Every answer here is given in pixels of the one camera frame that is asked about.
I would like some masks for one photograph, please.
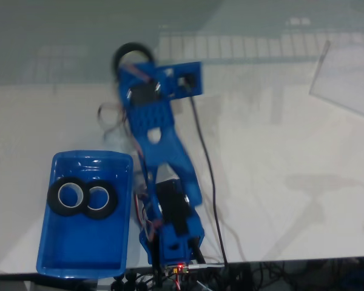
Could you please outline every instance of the red wire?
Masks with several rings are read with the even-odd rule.
[[[143,223],[141,222],[140,215],[139,215],[139,202],[138,202],[138,195],[134,194],[135,196],[135,210],[136,210],[136,217],[140,223],[141,228],[143,228]]]
[[[177,277],[175,278],[175,285],[177,287],[178,291],[181,291],[181,286],[180,286],[180,279],[179,276],[177,275]]]

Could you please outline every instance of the transparent plastic sheet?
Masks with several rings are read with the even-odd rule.
[[[317,64],[310,95],[364,115],[364,35],[327,41]]]

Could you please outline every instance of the mounting hole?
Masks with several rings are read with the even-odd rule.
[[[67,208],[74,208],[81,204],[84,199],[84,192],[79,185],[65,183],[58,190],[58,200]]]
[[[160,138],[162,137],[162,132],[160,130],[160,127],[155,127],[154,129],[150,129],[147,132],[147,137],[152,144],[157,144],[160,141]]]
[[[172,246],[169,246],[170,250],[178,250],[180,248],[179,244],[173,244]]]

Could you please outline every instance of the black ring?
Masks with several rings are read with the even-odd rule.
[[[59,190],[63,185],[68,183],[77,185],[83,193],[82,201],[73,207],[66,206],[60,201],[59,198]],[[47,203],[51,210],[62,216],[70,216],[84,212],[89,205],[89,198],[90,193],[88,186],[82,180],[76,177],[60,178],[51,185],[49,191],[47,192]]]
[[[104,188],[108,194],[108,201],[101,209],[91,209],[88,204],[84,211],[85,215],[93,219],[104,219],[111,215],[118,204],[117,192],[111,183],[103,180],[94,180],[87,183],[86,186],[89,191],[94,187]]]
[[[113,56],[113,60],[112,60],[112,71],[115,74],[117,81],[119,81],[119,79],[120,79],[118,69],[120,66],[121,59],[123,58],[123,56],[125,56],[126,54],[128,54],[130,52],[141,52],[142,54],[145,55],[145,57],[147,58],[147,60],[149,62],[155,62],[155,59],[153,58],[151,51],[144,45],[139,44],[138,42],[128,42],[127,44],[123,44],[116,51],[115,55]]]

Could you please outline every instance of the black cable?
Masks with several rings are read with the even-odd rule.
[[[197,109],[195,107],[195,102],[194,102],[194,98],[193,98],[192,95],[190,95],[190,103],[191,103],[192,109],[193,109],[195,126],[197,128],[198,136],[200,137],[202,148],[203,148],[203,150],[205,152],[207,166],[208,166],[209,172],[211,174],[212,188],[213,188],[213,213],[214,213],[214,219],[215,219],[216,226],[217,226],[218,240],[220,241],[220,247],[221,247],[221,252],[223,253],[224,264],[227,265],[228,261],[226,259],[226,255],[225,255],[224,243],[223,243],[223,239],[222,239],[222,236],[221,236],[221,230],[220,230],[220,224],[218,223],[217,208],[216,208],[216,187],[215,187],[215,183],[214,183],[214,175],[213,175],[212,164],[211,164],[211,160],[209,158],[209,154],[207,152],[207,148],[206,148],[206,145],[205,145],[205,142],[204,142],[204,138],[203,138],[201,127],[200,127],[200,122],[198,120]]]
[[[260,282],[259,282],[259,285],[258,287],[256,288],[256,291],[259,291],[263,285],[263,267],[261,265],[261,263],[259,263],[259,269],[260,269]]]
[[[170,275],[166,276],[165,278],[162,279],[162,282],[165,282],[165,280],[173,277],[175,274],[174,273],[171,273]],[[148,288],[148,290],[152,290],[153,288],[155,287],[155,285],[151,286]]]

